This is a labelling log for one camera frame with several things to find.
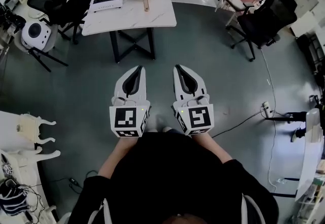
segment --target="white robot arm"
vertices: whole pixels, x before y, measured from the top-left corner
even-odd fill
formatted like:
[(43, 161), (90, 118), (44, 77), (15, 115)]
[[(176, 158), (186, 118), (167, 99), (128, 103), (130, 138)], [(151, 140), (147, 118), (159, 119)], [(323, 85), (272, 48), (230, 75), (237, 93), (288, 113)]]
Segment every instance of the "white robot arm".
[(203, 79), (197, 73), (183, 65), (176, 65), (174, 91), (175, 117), (186, 135), (196, 135), (213, 129), (213, 104), (209, 104), (210, 96)]
[(111, 129), (118, 137), (141, 137), (149, 118), (146, 70), (136, 66), (118, 79), (113, 106), (110, 107)]

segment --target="green floor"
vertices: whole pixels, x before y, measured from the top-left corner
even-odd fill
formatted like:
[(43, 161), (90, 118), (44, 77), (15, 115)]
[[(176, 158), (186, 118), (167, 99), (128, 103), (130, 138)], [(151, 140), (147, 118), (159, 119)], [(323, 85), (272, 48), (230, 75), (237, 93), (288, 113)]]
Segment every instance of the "green floor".
[[(52, 73), (43, 69), (33, 57), (15, 47), (10, 49), (0, 109), (12, 113), (29, 112), (57, 121), (56, 126), (42, 128), (43, 138), (56, 139), (55, 143), (44, 145), (45, 151), (61, 151), (60, 157), (43, 162), (48, 181), (74, 177), (82, 183), (88, 171), (99, 169), (117, 142), (109, 123), (109, 106), (116, 80), (137, 65), (143, 65), (147, 72), (147, 99), (152, 105), (147, 128), (168, 125), (180, 129), (171, 109), (175, 101), (172, 73), (178, 63), (193, 69), (205, 80), (210, 102), (214, 104), (215, 128), (211, 134), (242, 122), (258, 112), (264, 101), (274, 107), (272, 88), (267, 81), (270, 79), (259, 50), (255, 51), (256, 60), (249, 62), (251, 53), (247, 43), (234, 50), (229, 47), (233, 39), (224, 29), (231, 15), (229, 12), (214, 13), (212, 8), (187, 4), (174, 4), (174, 9), (177, 26), (154, 31), (156, 61), (132, 52), (117, 65), (109, 33), (80, 36), (78, 45), (58, 37), (54, 56), (67, 62), (69, 67), (44, 57)], [(264, 48), (275, 86), (276, 110), (280, 113), (306, 111), (308, 97), (316, 93), (317, 87), (294, 36), (288, 30), (280, 34), (279, 43)], [(129, 46), (125, 40), (121, 41), (121, 48)], [(147, 39), (140, 45), (148, 48)], [(277, 124), (271, 166), (274, 183), (278, 178), (300, 175), (304, 140), (290, 143), (292, 132), (298, 126), (296, 123)], [(273, 123), (263, 121), (258, 115), (215, 140), (242, 162), (261, 184), (272, 190), (267, 172), (273, 136)], [(240, 181), (236, 173), (228, 178)], [(297, 188), (297, 183), (277, 185), (279, 193), (294, 194)], [(69, 188), (68, 181), (49, 183), (49, 187), (47, 196), (55, 202), (58, 215), (71, 211), (78, 195)], [(294, 200), (281, 198), (277, 201), (280, 223), (283, 223), (291, 215)]]

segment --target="black and white striped object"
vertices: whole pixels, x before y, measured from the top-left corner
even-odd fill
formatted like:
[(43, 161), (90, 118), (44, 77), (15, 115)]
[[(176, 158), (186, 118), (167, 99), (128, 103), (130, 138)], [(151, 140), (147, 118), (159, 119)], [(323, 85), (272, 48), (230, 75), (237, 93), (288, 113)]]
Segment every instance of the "black and white striped object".
[(6, 179), (0, 184), (0, 206), (9, 216), (16, 216), (29, 209), (27, 193), (14, 179)]

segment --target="white cable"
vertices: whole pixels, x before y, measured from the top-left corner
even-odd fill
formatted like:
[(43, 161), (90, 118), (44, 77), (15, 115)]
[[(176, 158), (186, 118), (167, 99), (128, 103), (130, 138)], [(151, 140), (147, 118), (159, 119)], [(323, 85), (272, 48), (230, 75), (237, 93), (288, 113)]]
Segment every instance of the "white cable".
[[(266, 61), (266, 59), (265, 59), (265, 56), (264, 56), (264, 53), (263, 53), (262, 49), (260, 49), (260, 50), (261, 50), (261, 54), (262, 54), (262, 56), (263, 56), (264, 63), (265, 63), (266, 69), (267, 69), (267, 71), (268, 71), (268, 73), (269, 73), (269, 77), (270, 77), (270, 81), (271, 81), (272, 92), (273, 92), (273, 97), (274, 97), (274, 112), (273, 112), (272, 117), (274, 117), (274, 115), (275, 115), (275, 108), (276, 108), (276, 99), (275, 99), (274, 85), (273, 85), (273, 81), (272, 81), (272, 77), (271, 77), (271, 73), (270, 73), (270, 70), (269, 70), (268, 63), (267, 63), (267, 61)], [(269, 184), (270, 184), (271, 186), (275, 187), (274, 192), (276, 192), (276, 188), (277, 188), (277, 187), (276, 187), (276, 186), (271, 182), (271, 180), (270, 180), (270, 176), (271, 176), (271, 164), (272, 164), (272, 158), (273, 158), (273, 149), (274, 149), (274, 146), (275, 146), (275, 137), (276, 137), (276, 124), (275, 124), (275, 121), (273, 121), (273, 123), (274, 123), (274, 137), (273, 137), (273, 146), (272, 146), (272, 148), (271, 148), (271, 158), (270, 158), (270, 162), (269, 162), (268, 182), (269, 182)]]

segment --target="black circular lens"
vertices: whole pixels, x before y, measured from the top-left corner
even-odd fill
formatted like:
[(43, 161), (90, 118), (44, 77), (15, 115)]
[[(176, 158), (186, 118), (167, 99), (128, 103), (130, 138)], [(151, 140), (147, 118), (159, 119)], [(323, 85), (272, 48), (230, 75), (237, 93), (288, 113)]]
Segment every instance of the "black circular lens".
[(36, 38), (40, 35), (41, 33), (41, 26), (38, 23), (33, 23), (28, 30), (28, 34), (32, 38)]

